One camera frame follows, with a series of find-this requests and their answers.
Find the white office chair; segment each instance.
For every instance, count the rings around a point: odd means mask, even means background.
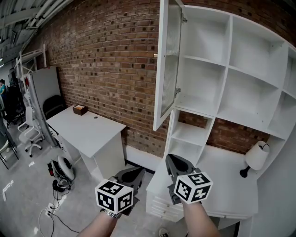
[[[28,125],[29,127],[21,131],[21,127],[24,125]],[[31,107],[26,107],[26,121],[18,126],[18,130],[21,132],[19,136],[19,140],[21,141],[22,144],[26,145],[25,151],[27,152],[29,150],[29,156],[32,157],[32,149],[34,146],[38,147],[40,150],[42,150],[42,147],[37,145],[37,142],[42,141],[43,134],[38,128],[38,125],[36,122],[33,120],[33,109]]]

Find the wooden box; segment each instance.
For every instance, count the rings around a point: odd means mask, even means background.
[[[87,112],[86,106],[76,105],[73,107],[73,112],[78,115],[84,115]]]

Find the pipe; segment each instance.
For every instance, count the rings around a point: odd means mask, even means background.
[[[36,24],[36,27],[41,26],[42,23],[50,19],[56,12],[58,12],[61,8],[66,6],[68,3],[72,2],[73,0],[65,0],[63,3],[61,3],[55,10],[53,10],[45,19],[40,19],[38,23]]]
[[[54,2],[53,5],[51,5],[51,7],[46,11],[46,13],[42,16],[42,18],[36,23],[36,27],[39,27],[42,22],[47,18],[47,16],[56,9],[56,7],[63,2],[64,0],[57,0]]]
[[[36,14],[34,19],[29,24],[29,27],[32,27],[35,22],[38,20],[38,18],[41,16],[41,14],[45,11],[45,9],[53,2],[54,0],[47,0],[45,4],[42,6],[42,8],[39,10],[39,12]]]
[[[54,2],[53,5],[51,5],[51,7],[46,11],[46,13],[42,16],[42,19],[46,19],[47,16],[64,0],[57,0]]]

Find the cabinet door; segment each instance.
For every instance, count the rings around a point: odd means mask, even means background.
[[[175,101],[183,7],[180,0],[160,1],[154,131],[170,114]]]

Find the white table lamp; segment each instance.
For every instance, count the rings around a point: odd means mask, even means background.
[[[248,167],[240,171],[240,175],[247,177],[250,168],[260,170],[269,154],[269,145],[263,141],[258,141],[247,153],[246,162]]]

